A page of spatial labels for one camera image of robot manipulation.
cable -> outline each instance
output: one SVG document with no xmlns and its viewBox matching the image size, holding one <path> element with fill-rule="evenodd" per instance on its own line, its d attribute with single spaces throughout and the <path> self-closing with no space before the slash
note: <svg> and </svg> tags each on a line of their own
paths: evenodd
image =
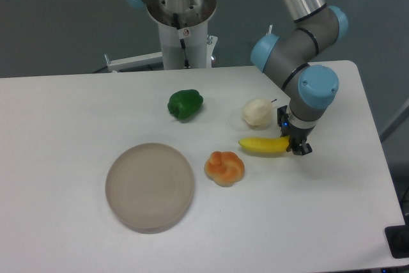
<svg viewBox="0 0 409 273">
<path fill-rule="evenodd" d="M 107 68 L 108 68 L 108 66 L 105 65 L 104 67 L 100 68 L 99 70 L 96 70 L 96 71 L 93 72 L 92 74 L 97 74 L 97 73 L 99 73 L 99 72 L 101 72 L 101 71 L 103 71 L 103 70 L 106 70 Z"/>
<path fill-rule="evenodd" d="M 401 198 L 401 201 L 399 202 L 399 204 L 400 204 L 400 206 L 401 206 L 401 209 L 403 209 L 403 208 L 402 208 L 402 207 L 403 207 L 403 203 L 406 203 L 406 202 L 407 202 L 405 199 L 406 199 L 406 195 L 408 194 L 408 192 L 409 192 L 409 187 L 406 188 L 405 193 L 403 193 L 403 196 L 402 196 L 402 198 Z"/>
</svg>

white table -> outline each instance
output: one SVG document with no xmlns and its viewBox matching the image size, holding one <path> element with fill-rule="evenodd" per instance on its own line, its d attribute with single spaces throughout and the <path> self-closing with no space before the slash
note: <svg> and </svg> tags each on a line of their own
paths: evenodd
<svg viewBox="0 0 409 273">
<path fill-rule="evenodd" d="M 257 157 L 240 109 L 284 95 L 254 67 L 0 80 L 0 272 L 324 272 L 406 265 L 384 228 L 404 224 L 356 66 L 312 132 L 313 153 Z M 167 101 L 195 88 L 203 110 L 175 121 Z M 105 199 L 116 158 L 161 142 L 192 165 L 186 216 L 156 235 L 129 230 Z M 215 150 L 234 151 L 246 174 L 222 188 L 205 176 Z"/>
</svg>

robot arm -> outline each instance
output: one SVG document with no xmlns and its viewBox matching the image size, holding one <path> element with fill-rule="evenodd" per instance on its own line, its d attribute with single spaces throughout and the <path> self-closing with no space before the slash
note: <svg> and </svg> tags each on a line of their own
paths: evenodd
<svg viewBox="0 0 409 273">
<path fill-rule="evenodd" d="M 165 70 L 208 66 L 207 25 L 216 0 L 127 0 L 147 7 L 159 30 Z"/>
<path fill-rule="evenodd" d="M 296 25 L 286 38 L 264 36 L 253 48 L 252 62 L 266 74 L 290 100 L 277 111 L 283 136 L 296 155 L 311 153 L 307 136 L 332 103 L 338 90 L 337 75 L 328 67 L 308 62 L 341 38 L 348 20 L 337 7 L 324 0 L 284 0 Z"/>
<path fill-rule="evenodd" d="M 164 66 L 183 62 L 183 50 L 185 63 L 188 63 L 189 55 L 190 59 L 202 59 L 195 61 L 192 67 L 205 67 L 203 63 L 206 63 L 206 33 L 197 31 L 197 38 L 189 38 L 190 43 L 185 43 L 183 38 L 175 35 L 174 41 L 178 43 L 180 39 L 181 45 L 173 44 L 169 47 L 163 43 L 170 41 L 168 37 L 163 40 L 163 32 L 176 32 L 175 28 L 180 30 L 181 27 L 194 29 L 198 25 L 205 25 L 207 30 L 207 21 L 215 11 L 216 0 L 142 2 L 147 5 L 150 15 L 159 24 Z M 289 136 L 287 151 L 305 155 L 312 152 L 307 144 L 307 136 L 334 100 L 339 86 L 337 75 L 330 68 L 310 66 L 308 62 L 345 34 L 348 20 L 339 8 L 328 7 L 324 0 L 284 2 L 293 17 L 296 30 L 286 38 L 273 34 L 263 37 L 253 48 L 251 61 L 290 97 L 289 106 L 278 110 L 278 125 L 282 135 Z"/>
</svg>

black cable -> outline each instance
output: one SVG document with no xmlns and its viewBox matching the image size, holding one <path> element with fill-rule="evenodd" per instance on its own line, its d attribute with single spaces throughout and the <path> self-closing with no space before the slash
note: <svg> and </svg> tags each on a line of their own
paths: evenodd
<svg viewBox="0 0 409 273">
<path fill-rule="evenodd" d="M 103 70 L 106 70 L 107 68 L 108 68 L 108 66 L 105 65 L 104 67 L 100 68 L 99 70 L 96 70 L 96 71 L 93 72 L 92 74 L 97 74 L 97 73 L 99 73 L 99 72 L 101 72 L 101 71 L 103 71 Z"/>
<path fill-rule="evenodd" d="M 406 203 L 406 202 L 407 202 L 405 199 L 406 199 L 406 195 L 408 194 L 408 192 L 409 192 L 409 187 L 406 188 L 405 193 L 403 193 L 403 196 L 402 196 L 402 198 L 401 198 L 401 201 L 399 202 L 399 204 L 400 204 L 402 210 L 403 210 L 403 208 L 402 208 L 403 203 Z"/>
<path fill-rule="evenodd" d="M 180 23 L 179 23 L 179 15 L 177 13 L 173 13 L 173 21 L 176 25 L 176 29 L 180 30 Z M 190 68 L 190 63 L 189 63 L 189 59 L 187 57 L 187 53 L 186 53 L 186 44 L 185 44 L 185 39 L 181 38 L 180 39 L 180 45 L 181 48 L 183 49 L 183 54 L 185 55 L 185 68 Z"/>
</svg>

gray floor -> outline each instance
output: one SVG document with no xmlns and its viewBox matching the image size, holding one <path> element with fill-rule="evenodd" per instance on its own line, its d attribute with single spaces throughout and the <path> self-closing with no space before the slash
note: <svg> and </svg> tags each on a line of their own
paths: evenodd
<svg viewBox="0 0 409 273">
<path fill-rule="evenodd" d="M 327 3 L 346 12 L 350 31 L 316 60 L 358 65 L 379 130 L 409 97 L 409 1 Z M 159 51 L 155 24 L 123 0 L 0 0 L 0 21 L 0 77 L 84 74 L 105 65 L 104 53 L 119 59 Z M 217 65 L 251 65 L 269 24 L 280 36 L 293 29 L 282 0 L 218 0 L 209 25 L 219 37 Z M 409 120 L 384 143 L 399 191 L 409 184 L 408 136 Z"/>
</svg>

